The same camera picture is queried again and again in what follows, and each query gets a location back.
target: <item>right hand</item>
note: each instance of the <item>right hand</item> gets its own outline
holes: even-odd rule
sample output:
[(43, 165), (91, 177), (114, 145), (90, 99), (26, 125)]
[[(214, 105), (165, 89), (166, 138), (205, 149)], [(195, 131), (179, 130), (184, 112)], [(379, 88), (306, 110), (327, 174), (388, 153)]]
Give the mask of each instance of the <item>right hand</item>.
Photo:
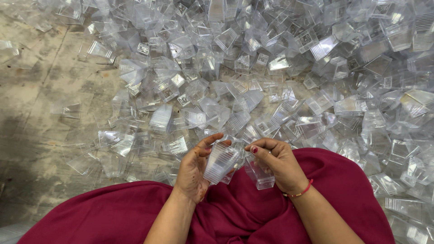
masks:
[(308, 186), (309, 181), (288, 143), (262, 138), (254, 141), (244, 150), (251, 152), (259, 160), (259, 164), (266, 164), (271, 169), (277, 187), (286, 194), (299, 194)]

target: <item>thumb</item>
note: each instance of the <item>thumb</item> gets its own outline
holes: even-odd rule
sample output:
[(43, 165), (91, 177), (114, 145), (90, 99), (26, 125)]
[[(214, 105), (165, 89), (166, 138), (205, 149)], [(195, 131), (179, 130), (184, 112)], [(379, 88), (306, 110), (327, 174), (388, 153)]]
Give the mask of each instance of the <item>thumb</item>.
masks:
[(259, 158), (262, 162), (266, 163), (268, 167), (272, 171), (278, 168), (278, 165), (280, 165), (280, 160), (276, 157), (274, 157), (273, 154), (271, 154), (268, 150), (265, 150), (263, 148), (260, 148), (258, 146), (252, 146), (250, 148), (250, 152), (257, 158)]

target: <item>red thread bracelet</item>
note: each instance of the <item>red thread bracelet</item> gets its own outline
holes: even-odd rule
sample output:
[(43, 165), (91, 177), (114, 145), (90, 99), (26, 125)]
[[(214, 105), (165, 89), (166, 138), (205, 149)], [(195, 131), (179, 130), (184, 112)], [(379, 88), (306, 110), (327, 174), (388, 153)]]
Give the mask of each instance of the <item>red thread bracelet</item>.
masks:
[(306, 193), (306, 191), (309, 190), (310, 185), (311, 185), (312, 183), (313, 183), (313, 179), (309, 181), (309, 185), (307, 185), (306, 189), (305, 189), (302, 193), (299, 193), (299, 194), (297, 194), (297, 195), (288, 195), (288, 194), (286, 194), (286, 193), (283, 193), (283, 196), (285, 196), (285, 197), (290, 196), (290, 197), (292, 197), (292, 198), (294, 198), (294, 197), (299, 197), (299, 196), (303, 195), (304, 193)]

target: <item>concrete floor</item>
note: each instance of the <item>concrete floor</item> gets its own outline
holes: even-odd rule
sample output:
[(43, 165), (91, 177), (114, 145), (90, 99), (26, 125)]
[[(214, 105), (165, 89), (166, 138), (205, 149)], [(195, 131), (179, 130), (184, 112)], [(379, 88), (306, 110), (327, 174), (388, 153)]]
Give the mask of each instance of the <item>concrete floor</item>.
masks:
[[(60, 151), (60, 145), (96, 138), (93, 113), (109, 118), (111, 99), (124, 89), (114, 66), (77, 58), (81, 42), (89, 38), (93, 37), (84, 37), (81, 26), (54, 26), (42, 33), (0, 12), (0, 40), (20, 42), (30, 57), (25, 61), (37, 60), (32, 69), (0, 65), (0, 182), (6, 183), (0, 197), (0, 227), (34, 223), (71, 197), (125, 182), (83, 177), (66, 165)], [(224, 68), (221, 73), (222, 80), (234, 75)], [(291, 85), (298, 99), (318, 91), (306, 90), (298, 79), (302, 78)], [(50, 105), (66, 95), (80, 98), (80, 120), (50, 114)], [(264, 98), (252, 111), (250, 123), (277, 105)]]

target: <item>maroon dress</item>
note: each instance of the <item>maroon dress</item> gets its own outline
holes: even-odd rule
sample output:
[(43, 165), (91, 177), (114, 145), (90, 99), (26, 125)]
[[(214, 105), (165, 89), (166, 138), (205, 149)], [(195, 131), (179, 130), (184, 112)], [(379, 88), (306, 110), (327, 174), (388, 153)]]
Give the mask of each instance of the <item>maroon dress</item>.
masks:
[[(395, 243), (368, 179), (353, 161), (318, 148), (293, 152), (307, 178), (366, 244)], [(18, 244), (141, 244), (171, 191), (137, 181), (81, 194), (55, 207)], [(193, 214), (187, 243), (311, 241), (291, 201), (276, 186), (256, 190), (241, 169), (229, 185), (209, 188)]]

